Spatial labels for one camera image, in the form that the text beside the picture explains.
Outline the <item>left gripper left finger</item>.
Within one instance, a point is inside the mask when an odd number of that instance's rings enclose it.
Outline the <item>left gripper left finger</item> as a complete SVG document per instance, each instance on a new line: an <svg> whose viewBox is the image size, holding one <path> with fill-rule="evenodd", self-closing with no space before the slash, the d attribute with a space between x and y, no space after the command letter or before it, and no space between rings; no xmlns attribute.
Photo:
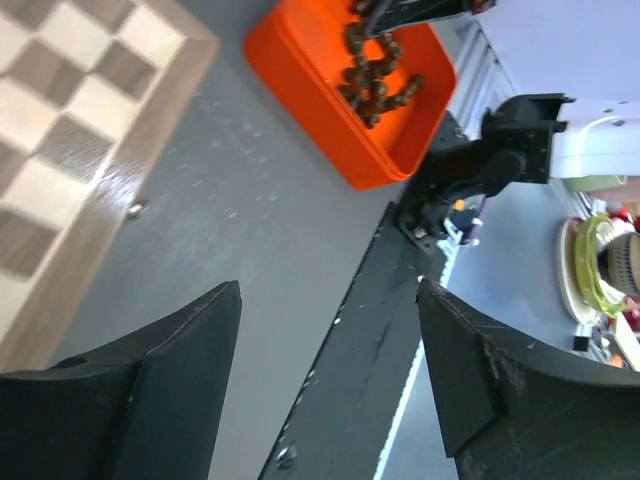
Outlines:
<svg viewBox="0 0 640 480"><path fill-rule="evenodd" d="M237 281L45 370L1 377L5 479L204 479L241 318Z"/></svg>

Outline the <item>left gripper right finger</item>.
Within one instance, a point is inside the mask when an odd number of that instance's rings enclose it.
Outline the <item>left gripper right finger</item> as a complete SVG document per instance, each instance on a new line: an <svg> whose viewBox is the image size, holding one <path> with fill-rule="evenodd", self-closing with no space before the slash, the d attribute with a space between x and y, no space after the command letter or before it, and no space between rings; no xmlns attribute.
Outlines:
<svg viewBox="0 0 640 480"><path fill-rule="evenodd" d="M416 303L459 478L638 478L637 372L541 342L429 279Z"/></svg>

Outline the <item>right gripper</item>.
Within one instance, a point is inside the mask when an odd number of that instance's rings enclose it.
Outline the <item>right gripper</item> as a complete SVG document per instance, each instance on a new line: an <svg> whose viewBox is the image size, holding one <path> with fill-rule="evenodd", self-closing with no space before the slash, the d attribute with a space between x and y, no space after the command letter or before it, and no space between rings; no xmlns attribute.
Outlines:
<svg viewBox="0 0 640 480"><path fill-rule="evenodd" d="M496 5L496 0L374 1L369 7L369 37L462 14L479 15Z"/></svg>

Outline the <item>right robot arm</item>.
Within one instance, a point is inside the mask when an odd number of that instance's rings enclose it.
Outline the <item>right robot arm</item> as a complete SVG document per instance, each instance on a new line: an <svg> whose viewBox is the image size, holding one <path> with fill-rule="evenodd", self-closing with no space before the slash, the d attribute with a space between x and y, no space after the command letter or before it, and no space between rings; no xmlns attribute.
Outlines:
<svg viewBox="0 0 640 480"><path fill-rule="evenodd" d="M398 211L398 226L432 252L472 229L453 220L454 205L486 200L512 183L565 182L577 192L626 202L639 194L639 104L520 94L485 111L475 140L428 153Z"/></svg>

